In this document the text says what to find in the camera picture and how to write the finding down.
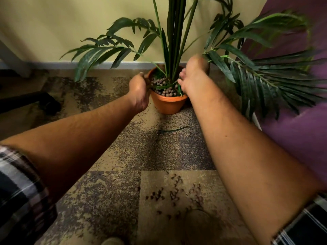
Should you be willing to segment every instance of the plaid sleeve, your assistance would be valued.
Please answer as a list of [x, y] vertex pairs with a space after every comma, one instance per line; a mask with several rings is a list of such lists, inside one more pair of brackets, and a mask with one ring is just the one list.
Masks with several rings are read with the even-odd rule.
[[274, 245], [327, 243], [327, 194], [320, 193], [273, 238]]
[[57, 217], [35, 167], [0, 145], [0, 244], [34, 244]]

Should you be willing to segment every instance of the person's left hand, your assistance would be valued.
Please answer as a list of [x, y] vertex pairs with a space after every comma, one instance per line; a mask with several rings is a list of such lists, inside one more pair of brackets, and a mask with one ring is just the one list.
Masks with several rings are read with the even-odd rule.
[[144, 111], [149, 104], [150, 90], [147, 88], [146, 79], [144, 79], [144, 73], [140, 72], [129, 81], [128, 95], [135, 105], [137, 112]]

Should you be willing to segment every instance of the person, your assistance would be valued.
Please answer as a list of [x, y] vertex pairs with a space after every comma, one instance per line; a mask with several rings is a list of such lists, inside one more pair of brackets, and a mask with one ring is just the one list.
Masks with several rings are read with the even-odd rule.
[[[193, 56], [178, 83], [190, 98], [215, 167], [255, 239], [259, 244], [326, 240], [324, 185], [249, 123], [205, 68], [206, 61]], [[111, 103], [1, 141], [0, 243], [33, 244], [47, 230], [57, 216], [55, 203], [146, 109], [147, 89], [140, 73], [129, 82], [128, 94]]]

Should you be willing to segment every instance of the purple wall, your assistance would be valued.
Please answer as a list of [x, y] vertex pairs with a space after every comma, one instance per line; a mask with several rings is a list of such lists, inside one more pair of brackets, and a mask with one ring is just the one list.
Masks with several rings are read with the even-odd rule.
[[[262, 13], [285, 9], [298, 11], [313, 24], [312, 41], [317, 49], [324, 50], [315, 58], [327, 57], [327, 1], [326, 0], [268, 0]], [[293, 53], [305, 48], [304, 35], [288, 35], [276, 41], [274, 49], [264, 51], [258, 57]], [[249, 43], [243, 50], [247, 51]], [[327, 65], [312, 67], [312, 72], [327, 79]], [[278, 121], [269, 116], [260, 120], [262, 130], [298, 160], [306, 164], [327, 185], [327, 103], [304, 108], [299, 116], [283, 110]]]

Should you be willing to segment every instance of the hand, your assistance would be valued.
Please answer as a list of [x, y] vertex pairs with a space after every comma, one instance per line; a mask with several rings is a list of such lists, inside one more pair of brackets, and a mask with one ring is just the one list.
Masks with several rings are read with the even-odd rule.
[[128, 96], [138, 113], [144, 111], [149, 104], [150, 91], [147, 88], [144, 73], [140, 72], [129, 81]]
[[208, 62], [201, 55], [197, 54], [191, 57], [186, 64], [186, 68], [180, 73], [181, 79], [178, 79], [183, 92], [187, 94], [190, 85], [193, 85], [199, 79], [199, 74], [205, 73], [208, 67]]

